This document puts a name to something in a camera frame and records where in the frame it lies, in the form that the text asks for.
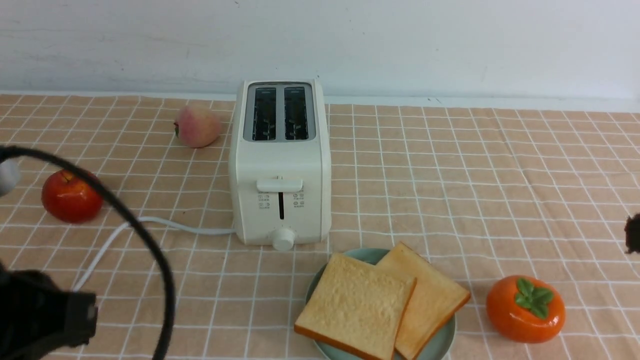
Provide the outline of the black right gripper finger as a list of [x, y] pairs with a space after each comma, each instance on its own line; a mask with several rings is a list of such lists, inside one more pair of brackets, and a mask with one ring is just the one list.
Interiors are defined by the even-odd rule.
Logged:
[[626, 255], [640, 253], [640, 213], [627, 217], [624, 232]]

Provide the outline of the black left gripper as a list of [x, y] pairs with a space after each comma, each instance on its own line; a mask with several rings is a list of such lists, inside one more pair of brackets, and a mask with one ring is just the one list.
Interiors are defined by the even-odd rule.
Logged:
[[0, 358], [41, 360], [96, 334], [97, 296], [66, 291], [37, 269], [0, 271]]

